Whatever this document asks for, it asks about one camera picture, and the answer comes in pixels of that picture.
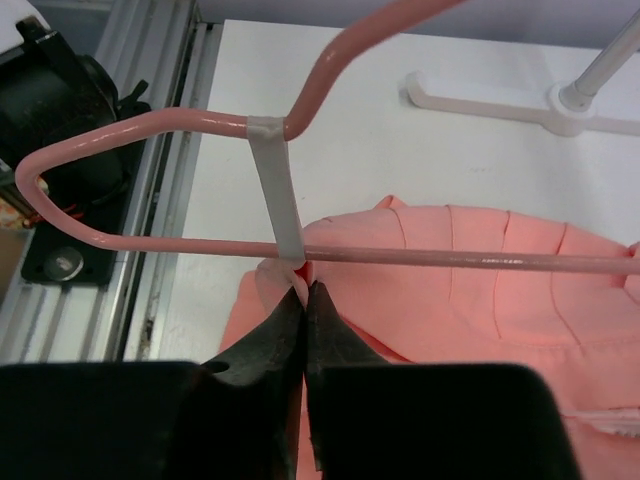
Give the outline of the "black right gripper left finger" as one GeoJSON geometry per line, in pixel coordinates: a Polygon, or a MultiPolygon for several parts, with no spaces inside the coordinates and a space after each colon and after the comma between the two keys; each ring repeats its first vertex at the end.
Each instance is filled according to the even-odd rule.
{"type": "Polygon", "coordinates": [[[304,309],[294,291],[211,360],[1,370],[5,479],[291,479],[304,309]]]}

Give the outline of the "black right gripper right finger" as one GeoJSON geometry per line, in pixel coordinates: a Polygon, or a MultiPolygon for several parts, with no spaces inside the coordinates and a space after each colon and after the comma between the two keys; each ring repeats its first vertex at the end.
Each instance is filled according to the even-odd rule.
{"type": "Polygon", "coordinates": [[[550,389],[505,363],[393,364],[315,283],[307,307],[310,440],[325,479],[577,479],[550,389]]]}

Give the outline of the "coral orange skirt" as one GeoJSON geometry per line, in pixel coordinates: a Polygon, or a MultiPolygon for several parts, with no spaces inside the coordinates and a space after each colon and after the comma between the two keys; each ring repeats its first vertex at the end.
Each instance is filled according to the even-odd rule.
{"type": "MultiPolygon", "coordinates": [[[[509,211],[409,206],[327,217],[309,244],[637,258],[566,223],[509,211]]],[[[639,279],[574,273],[313,262],[292,271],[267,259],[239,285],[222,343],[261,323],[284,294],[323,282],[342,319],[398,362],[511,361],[537,370],[560,406],[587,479],[639,475],[639,279]]]]}

